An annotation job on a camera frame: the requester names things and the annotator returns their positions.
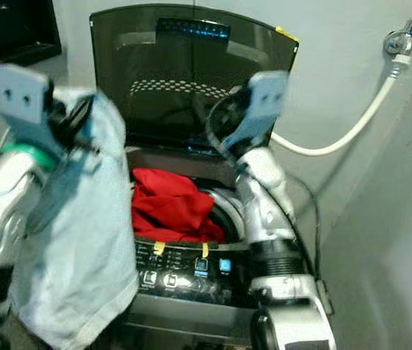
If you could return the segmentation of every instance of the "red clothing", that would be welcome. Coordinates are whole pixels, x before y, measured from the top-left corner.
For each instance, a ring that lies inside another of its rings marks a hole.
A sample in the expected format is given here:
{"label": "red clothing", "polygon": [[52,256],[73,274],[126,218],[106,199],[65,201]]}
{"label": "red clothing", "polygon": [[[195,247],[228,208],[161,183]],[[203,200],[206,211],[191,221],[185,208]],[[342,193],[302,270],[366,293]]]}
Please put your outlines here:
{"label": "red clothing", "polygon": [[131,210],[137,236],[163,242],[225,241],[222,229],[209,219],[214,199],[193,181],[155,169],[137,168],[133,174]]}

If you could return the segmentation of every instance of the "light blue cloth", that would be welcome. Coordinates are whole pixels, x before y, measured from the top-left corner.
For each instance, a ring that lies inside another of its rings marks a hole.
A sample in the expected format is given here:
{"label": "light blue cloth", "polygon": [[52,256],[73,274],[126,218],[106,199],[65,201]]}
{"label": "light blue cloth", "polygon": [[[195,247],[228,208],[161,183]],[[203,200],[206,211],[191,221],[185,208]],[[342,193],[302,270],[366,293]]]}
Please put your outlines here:
{"label": "light blue cloth", "polygon": [[[60,89],[54,97],[70,110],[87,94]],[[77,149],[50,177],[10,290],[19,319],[57,349],[91,344],[138,287],[124,122],[97,94],[82,132],[102,152]]]}

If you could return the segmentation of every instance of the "tinted glass lid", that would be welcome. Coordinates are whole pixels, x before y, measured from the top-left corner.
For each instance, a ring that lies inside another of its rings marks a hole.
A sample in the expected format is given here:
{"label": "tinted glass lid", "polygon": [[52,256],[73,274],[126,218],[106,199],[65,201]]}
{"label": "tinted glass lid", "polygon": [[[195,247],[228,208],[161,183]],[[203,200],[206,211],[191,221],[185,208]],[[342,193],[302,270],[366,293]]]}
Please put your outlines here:
{"label": "tinted glass lid", "polygon": [[211,152],[210,108],[255,72],[289,71],[298,42],[215,9],[141,5],[92,14],[98,87],[126,120],[127,143]]}

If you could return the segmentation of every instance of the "washing machine display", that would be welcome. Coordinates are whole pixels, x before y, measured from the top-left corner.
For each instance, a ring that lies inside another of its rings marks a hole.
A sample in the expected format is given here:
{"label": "washing machine display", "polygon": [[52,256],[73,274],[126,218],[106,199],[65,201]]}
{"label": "washing machine display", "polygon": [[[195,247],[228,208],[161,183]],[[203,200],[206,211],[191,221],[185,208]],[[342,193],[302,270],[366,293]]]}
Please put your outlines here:
{"label": "washing machine display", "polygon": [[167,298],[240,308],[256,308],[249,294],[248,251],[167,246],[156,255],[152,244],[136,242],[139,292]]}

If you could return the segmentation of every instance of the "washing machine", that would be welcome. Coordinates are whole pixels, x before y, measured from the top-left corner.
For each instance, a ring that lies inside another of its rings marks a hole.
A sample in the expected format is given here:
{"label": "washing machine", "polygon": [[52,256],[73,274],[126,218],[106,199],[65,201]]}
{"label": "washing machine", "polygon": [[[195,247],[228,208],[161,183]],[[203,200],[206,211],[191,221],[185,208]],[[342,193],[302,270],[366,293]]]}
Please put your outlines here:
{"label": "washing machine", "polygon": [[204,124],[210,108],[254,73],[290,71],[298,41],[251,18],[170,4],[97,12],[90,29],[97,86],[126,122],[130,169],[190,177],[214,198],[211,219],[226,233],[224,244],[137,238],[139,293],[116,323],[246,348],[257,303],[243,209],[233,169],[209,145]]}

